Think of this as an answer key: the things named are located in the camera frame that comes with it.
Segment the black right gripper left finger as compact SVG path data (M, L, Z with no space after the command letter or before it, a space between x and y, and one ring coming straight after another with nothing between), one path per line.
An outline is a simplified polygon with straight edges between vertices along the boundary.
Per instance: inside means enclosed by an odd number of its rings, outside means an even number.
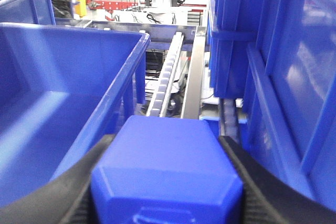
M114 140L103 138L78 162L33 193L1 208L1 223L98 223L91 172Z

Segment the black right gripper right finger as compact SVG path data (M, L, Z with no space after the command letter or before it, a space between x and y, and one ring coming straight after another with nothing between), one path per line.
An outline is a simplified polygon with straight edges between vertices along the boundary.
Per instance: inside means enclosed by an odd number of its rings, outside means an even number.
M241 223L335 223L335 212L292 189L231 137L218 141L243 182Z

